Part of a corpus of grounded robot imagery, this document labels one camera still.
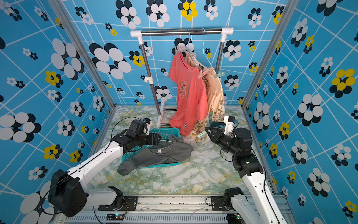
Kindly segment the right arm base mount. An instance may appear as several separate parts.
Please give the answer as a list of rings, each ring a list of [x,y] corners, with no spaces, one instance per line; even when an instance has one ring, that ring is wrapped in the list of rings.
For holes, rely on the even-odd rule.
[[[244,195],[211,196],[207,197],[205,203],[212,208],[212,211],[239,212],[246,210],[250,204]]]

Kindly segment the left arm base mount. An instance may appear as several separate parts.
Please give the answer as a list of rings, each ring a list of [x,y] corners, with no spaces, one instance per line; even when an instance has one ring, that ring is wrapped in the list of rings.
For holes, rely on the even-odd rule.
[[[121,196],[110,205],[98,206],[99,211],[135,211],[138,204],[138,196]]]

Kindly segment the mint green clothespin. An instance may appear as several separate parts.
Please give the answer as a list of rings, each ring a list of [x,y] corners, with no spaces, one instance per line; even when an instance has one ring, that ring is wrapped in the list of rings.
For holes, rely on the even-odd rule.
[[[226,73],[225,72],[219,72],[219,73],[217,73],[214,77],[215,78],[220,78],[220,77],[222,77],[222,76],[224,76]]]

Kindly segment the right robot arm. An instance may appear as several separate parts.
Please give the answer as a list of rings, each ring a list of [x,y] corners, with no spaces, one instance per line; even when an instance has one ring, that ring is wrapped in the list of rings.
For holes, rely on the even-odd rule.
[[[251,132],[237,128],[234,136],[225,134],[221,128],[205,128],[210,140],[226,152],[232,154],[232,164],[250,191],[256,209],[248,203],[240,188],[225,191],[225,206],[236,211],[247,224],[286,224],[274,197],[269,190],[267,173],[252,149]]]

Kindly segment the beige compass print t-shirt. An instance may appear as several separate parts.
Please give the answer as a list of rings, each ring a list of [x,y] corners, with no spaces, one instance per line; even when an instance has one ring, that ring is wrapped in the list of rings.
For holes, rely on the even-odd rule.
[[[197,67],[199,71],[208,69],[208,67],[201,64],[194,56],[187,56],[185,61],[189,65]],[[212,121],[224,121],[225,103],[223,88],[220,79],[214,77],[216,74],[213,68],[211,73],[202,77],[207,92],[208,112],[203,120],[195,122],[193,130],[189,134],[196,143],[201,142],[205,138],[199,139],[198,134],[205,131],[210,114],[212,115]]]

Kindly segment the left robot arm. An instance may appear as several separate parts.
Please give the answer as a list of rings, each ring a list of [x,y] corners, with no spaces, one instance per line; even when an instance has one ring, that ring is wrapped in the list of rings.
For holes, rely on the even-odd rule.
[[[158,145],[161,136],[151,133],[149,118],[134,117],[130,127],[112,135],[109,143],[79,165],[67,171],[58,170],[52,175],[48,202],[67,217],[73,217],[82,209],[96,206],[112,206],[121,209],[124,204],[123,192],[114,186],[103,189],[88,189],[87,185],[107,165],[136,146]]]

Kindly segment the dark grey garment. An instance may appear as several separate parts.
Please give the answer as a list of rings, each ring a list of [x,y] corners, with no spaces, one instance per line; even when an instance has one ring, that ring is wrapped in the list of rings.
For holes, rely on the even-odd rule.
[[[193,150],[194,148],[190,144],[185,143],[182,137],[178,138],[173,135],[171,143],[166,143],[164,146],[155,149],[146,147],[129,160],[122,162],[117,172],[121,176],[125,176],[142,167],[183,162],[191,157]]]

